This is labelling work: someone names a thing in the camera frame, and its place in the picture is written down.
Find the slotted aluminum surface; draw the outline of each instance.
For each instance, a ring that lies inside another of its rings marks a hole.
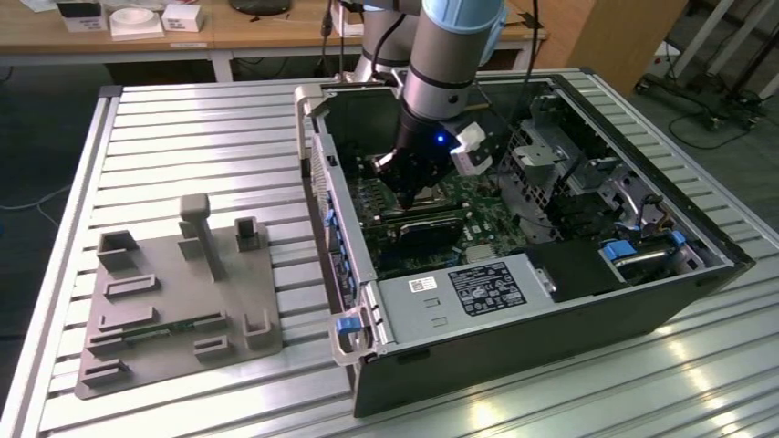
[[[99,180],[87,188],[95,190],[76,221],[81,232],[69,266],[77,271],[55,299],[45,333],[52,350],[27,382],[35,385],[24,399],[27,418],[9,430],[25,425],[27,436],[79,437],[776,433],[776,234],[599,78],[577,70],[551,72],[571,80],[756,258],[735,284],[648,336],[355,419],[345,372],[329,357],[325,291],[296,168],[292,89],[301,81],[124,89],[97,127],[109,141],[97,151]],[[203,191],[211,194],[212,226],[247,215],[269,225],[285,348],[272,357],[81,401],[73,386],[97,235],[119,228],[139,239],[176,234],[175,198]]]

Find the cart wheel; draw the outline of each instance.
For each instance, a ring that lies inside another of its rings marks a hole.
[[[715,131],[719,130],[719,128],[721,128],[721,119],[716,118],[716,117],[709,117],[705,120],[705,128],[709,131]]]
[[[651,84],[644,80],[639,80],[637,84],[635,84],[635,92],[637,94],[644,94],[651,87]]]
[[[749,117],[747,120],[744,120],[744,129],[745,130],[752,130],[759,123],[759,118],[756,117]]]

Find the green circuit board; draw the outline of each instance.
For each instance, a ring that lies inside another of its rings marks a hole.
[[[512,223],[513,214],[487,176],[447,177],[423,190],[407,212],[377,178],[352,181],[349,188],[379,279],[463,265],[472,260],[473,254],[467,251],[472,247],[499,257],[525,246],[520,227]],[[399,249],[404,230],[444,223],[451,225],[444,233],[456,242],[441,245],[445,239],[425,236],[421,230],[416,237],[429,238],[424,245]]]

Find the white label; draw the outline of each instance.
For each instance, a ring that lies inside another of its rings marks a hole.
[[[205,43],[171,43],[171,48],[208,47]]]
[[[436,287],[439,287],[436,279],[431,276],[409,281],[409,288],[413,293],[425,292],[425,290],[435,289]]]

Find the floor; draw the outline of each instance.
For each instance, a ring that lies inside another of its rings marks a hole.
[[[671,33],[671,39],[683,46],[691,40],[704,16],[684,17]],[[705,59],[716,49],[721,37],[731,31],[721,24],[701,50]],[[759,42],[749,41],[752,53]],[[751,54],[749,49],[723,70],[731,83]],[[749,83],[760,89],[776,72],[779,53]],[[316,59],[281,59],[241,62],[235,66],[237,79],[307,78],[317,71]],[[0,78],[5,71],[0,69]],[[16,205],[37,200],[44,194],[64,187],[72,180],[77,158],[87,136],[97,90],[112,84],[103,66],[16,68],[7,83],[0,83],[0,204]],[[652,89],[633,96],[631,103],[652,122],[667,131],[667,125],[696,108],[684,100]],[[768,101],[774,121],[779,121],[779,101]],[[693,120],[679,123],[677,133],[695,144],[713,145],[743,132],[725,126],[708,132]],[[739,140],[715,151],[685,151],[743,200],[774,229],[779,229],[779,153],[775,149],[779,125],[764,121]],[[59,221],[63,216],[67,192],[48,201],[43,208]],[[35,210],[19,213],[0,212],[0,408],[12,379],[23,336],[35,307],[40,282],[49,259],[56,228]]]

